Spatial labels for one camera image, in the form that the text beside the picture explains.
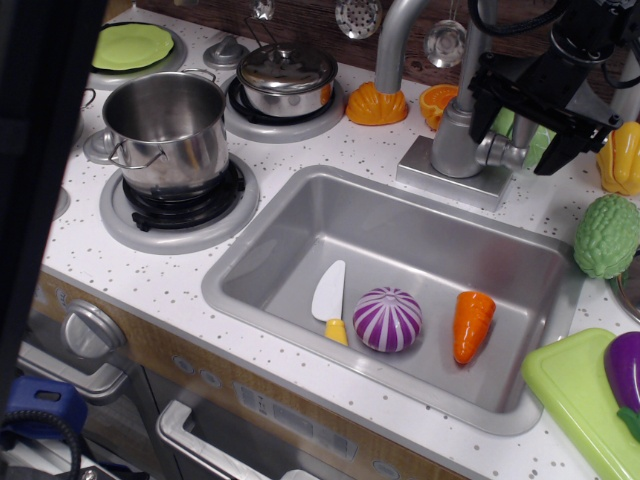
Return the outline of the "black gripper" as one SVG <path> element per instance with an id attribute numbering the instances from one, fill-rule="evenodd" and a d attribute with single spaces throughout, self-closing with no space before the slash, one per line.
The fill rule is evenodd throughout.
<path id="1" fill-rule="evenodd" d="M 551 51 L 517 58 L 484 53 L 469 90 L 475 99 L 469 135 L 480 144 L 502 108 L 556 133 L 536 175 L 552 175 L 580 153 L 599 152 L 623 120 L 589 86 L 590 63 Z"/>

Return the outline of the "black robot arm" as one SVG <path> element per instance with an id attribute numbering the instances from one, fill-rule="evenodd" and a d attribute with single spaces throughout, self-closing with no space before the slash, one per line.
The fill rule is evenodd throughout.
<path id="1" fill-rule="evenodd" d="M 524 165 L 537 127 L 554 137 L 538 161 L 537 175 L 552 175 L 576 156 L 599 152 L 623 120 L 589 86 L 595 67 L 605 68 L 618 47 L 639 51 L 636 1 L 559 1 L 548 12 L 519 24 L 490 25 L 478 2 L 468 4 L 473 23 L 490 37 L 552 26 L 540 56 L 483 53 L 469 89 L 475 99 L 469 134 L 482 165 Z"/>

